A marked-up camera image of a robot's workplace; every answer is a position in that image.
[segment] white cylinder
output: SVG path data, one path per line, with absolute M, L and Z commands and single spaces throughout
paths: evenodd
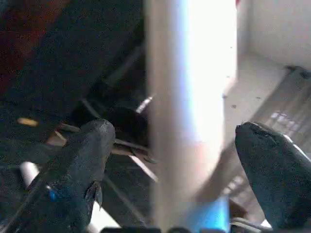
M 146 1 L 155 224 L 164 231 L 182 225 L 220 157 L 222 95 L 236 69 L 235 13 L 227 0 Z
M 20 165 L 20 172 L 25 185 L 28 187 L 34 178 L 39 174 L 39 169 L 34 163 L 24 162 Z

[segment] blue object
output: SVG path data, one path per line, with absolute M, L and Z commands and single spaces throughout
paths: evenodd
M 49 190 L 49 195 L 52 200 L 56 200 L 56 194 L 52 190 Z
M 229 232 L 229 200 L 220 197 L 212 203 L 197 206 L 186 219 L 187 228 L 193 233 L 201 229 L 214 229 Z

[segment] white pole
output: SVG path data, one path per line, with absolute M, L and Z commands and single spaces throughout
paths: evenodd
M 147 61 L 158 160 L 155 224 L 183 216 L 213 173 L 223 144 L 223 98 L 236 69 L 234 1 L 146 1 Z

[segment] yellow object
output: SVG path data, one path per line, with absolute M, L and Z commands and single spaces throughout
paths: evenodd
M 24 118 L 24 117 L 20 117 L 19 119 L 17 119 L 17 122 L 19 124 L 29 125 L 29 126 L 32 126 L 32 127 L 36 127 L 38 125 L 37 121 L 32 120 L 32 119 L 28 119 L 28 118 Z

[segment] red surface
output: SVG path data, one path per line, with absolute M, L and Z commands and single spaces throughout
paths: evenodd
M 69 0 L 23 0 L 1 18 L 0 96 Z

